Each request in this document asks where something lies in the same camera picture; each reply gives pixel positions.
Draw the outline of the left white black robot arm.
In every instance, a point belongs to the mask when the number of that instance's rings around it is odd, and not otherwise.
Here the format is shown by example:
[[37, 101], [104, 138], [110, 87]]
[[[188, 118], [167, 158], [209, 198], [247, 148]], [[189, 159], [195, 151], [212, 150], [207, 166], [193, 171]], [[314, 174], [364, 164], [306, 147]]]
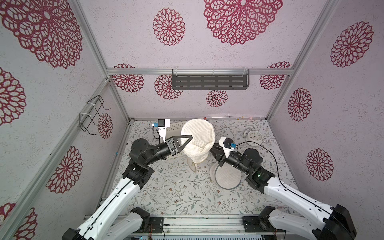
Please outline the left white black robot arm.
[[145, 186], [154, 170], [150, 167], [156, 161], [174, 156], [193, 139], [191, 135], [174, 136], [151, 145], [145, 139], [132, 143], [130, 163], [113, 192], [104, 203], [77, 229], [69, 228], [62, 236], [64, 240], [123, 240], [130, 234], [145, 230], [150, 214], [136, 207], [119, 224], [114, 221], [128, 202]]

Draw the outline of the white perforated plastic basket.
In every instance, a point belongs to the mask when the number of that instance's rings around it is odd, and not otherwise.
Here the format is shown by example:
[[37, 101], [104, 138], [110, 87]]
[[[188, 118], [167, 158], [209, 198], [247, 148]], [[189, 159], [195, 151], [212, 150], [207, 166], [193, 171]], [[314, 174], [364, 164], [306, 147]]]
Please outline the white perforated plastic basket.
[[174, 136], [181, 136], [182, 128], [186, 122], [187, 121], [171, 123], [170, 127], [166, 129], [166, 139]]

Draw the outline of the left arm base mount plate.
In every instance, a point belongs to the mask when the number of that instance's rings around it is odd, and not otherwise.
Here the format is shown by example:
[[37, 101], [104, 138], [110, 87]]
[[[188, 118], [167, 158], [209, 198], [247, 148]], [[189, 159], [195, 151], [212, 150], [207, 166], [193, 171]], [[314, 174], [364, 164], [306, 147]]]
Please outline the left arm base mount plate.
[[141, 226], [141, 228], [138, 231], [134, 232], [134, 234], [162, 234], [164, 220], [164, 217], [150, 217], [149, 219], [144, 221], [144, 224]]

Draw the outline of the white round plate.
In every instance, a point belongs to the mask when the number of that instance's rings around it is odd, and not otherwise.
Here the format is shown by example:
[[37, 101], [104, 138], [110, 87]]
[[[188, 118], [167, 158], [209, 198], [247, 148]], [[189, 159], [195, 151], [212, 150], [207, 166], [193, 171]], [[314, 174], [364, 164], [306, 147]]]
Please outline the white round plate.
[[198, 165], [204, 162], [215, 143], [215, 130], [211, 123], [202, 119], [187, 121], [181, 130], [182, 135], [191, 135], [193, 139], [183, 149], [188, 166], [195, 173]]

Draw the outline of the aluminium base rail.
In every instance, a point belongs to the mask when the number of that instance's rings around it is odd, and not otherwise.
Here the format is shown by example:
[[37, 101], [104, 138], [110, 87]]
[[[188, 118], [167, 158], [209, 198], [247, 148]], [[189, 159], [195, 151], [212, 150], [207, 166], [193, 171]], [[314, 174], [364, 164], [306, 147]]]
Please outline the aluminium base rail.
[[[277, 209], [267, 209], [262, 212], [259, 217], [265, 217], [270, 224], [276, 229], [275, 232], [281, 230], [294, 235], [302, 236], [309, 240], [318, 240], [323, 232], [329, 215], [321, 216], [320, 212], [316, 212], [315, 219], [303, 218], [295, 215], [283, 213]], [[115, 224], [123, 222], [123, 220], [114, 221]], [[229, 234], [245, 233], [242, 217], [198, 217], [184, 216], [176, 218], [164, 218], [163, 233], [170, 235], [191, 235], [191, 234]]]

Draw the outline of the white round alarm clock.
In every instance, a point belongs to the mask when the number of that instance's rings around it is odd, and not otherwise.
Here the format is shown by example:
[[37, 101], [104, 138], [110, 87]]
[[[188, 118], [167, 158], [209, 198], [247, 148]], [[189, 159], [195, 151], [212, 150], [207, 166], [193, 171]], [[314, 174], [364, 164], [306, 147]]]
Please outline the white round alarm clock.
[[246, 130], [243, 134], [246, 144], [256, 147], [262, 143], [263, 135], [257, 130]]

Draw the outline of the dark grey wall shelf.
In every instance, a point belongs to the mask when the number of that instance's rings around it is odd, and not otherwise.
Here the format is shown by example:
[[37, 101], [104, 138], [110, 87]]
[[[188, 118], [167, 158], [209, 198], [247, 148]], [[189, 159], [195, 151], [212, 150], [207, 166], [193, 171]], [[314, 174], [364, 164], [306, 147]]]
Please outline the dark grey wall shelf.
[[172, 70], [172, 88], [181, 91], [246, 90], [250, 85], [250, 71], [235, 74], [177, 74]]

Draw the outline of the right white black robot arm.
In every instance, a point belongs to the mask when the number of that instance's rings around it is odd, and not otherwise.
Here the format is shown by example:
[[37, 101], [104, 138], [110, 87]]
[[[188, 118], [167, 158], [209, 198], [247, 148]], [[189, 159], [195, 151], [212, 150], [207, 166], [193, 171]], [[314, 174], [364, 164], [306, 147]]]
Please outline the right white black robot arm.
[[262, 194], [273, 197], [300, 215], [283, 213], [275, 207], [265, 207], [259, 215], [261, 229], [299, 235], [308, 240], [353, 240], [357, 230], [348, 209], [321, 203], [283, 183], [279, 177], [262, 167], [263, 158], [256, 149], [244, 153], [234, 150], [235, 144], [215, 143], [210, 152], [220, 167], [228, 164], [246, 174], [248, 185]]

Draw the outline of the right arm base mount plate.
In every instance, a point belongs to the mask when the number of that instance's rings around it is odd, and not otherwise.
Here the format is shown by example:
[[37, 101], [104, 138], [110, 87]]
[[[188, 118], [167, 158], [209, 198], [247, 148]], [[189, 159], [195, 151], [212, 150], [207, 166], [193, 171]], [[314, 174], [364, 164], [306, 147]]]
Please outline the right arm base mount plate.
[[270, 233], [276, 230], [265, 217], [243, 216], [242, 221], [246, 233]]

